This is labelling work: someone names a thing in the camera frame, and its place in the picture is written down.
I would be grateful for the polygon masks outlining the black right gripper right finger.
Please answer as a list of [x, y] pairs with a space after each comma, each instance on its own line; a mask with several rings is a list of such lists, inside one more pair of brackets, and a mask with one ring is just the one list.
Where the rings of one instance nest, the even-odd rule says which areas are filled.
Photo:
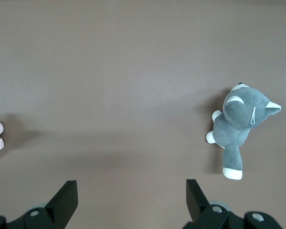
[[241, 218], [219, 204], [210, 204], [195, 179], [186, 181], [186, 204], [191, 221], [186, 229], [280, 229], [282, 226], [264, 212], [249, 211]]

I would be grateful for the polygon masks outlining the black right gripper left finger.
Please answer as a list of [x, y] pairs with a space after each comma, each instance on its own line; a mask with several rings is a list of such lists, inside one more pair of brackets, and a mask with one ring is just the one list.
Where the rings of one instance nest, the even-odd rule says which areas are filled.
[[77, 208], [77, 181], [67, 181], [44, 206], [28, 210], [7, 222], [0, 216], [0, 229], [64, 229]]

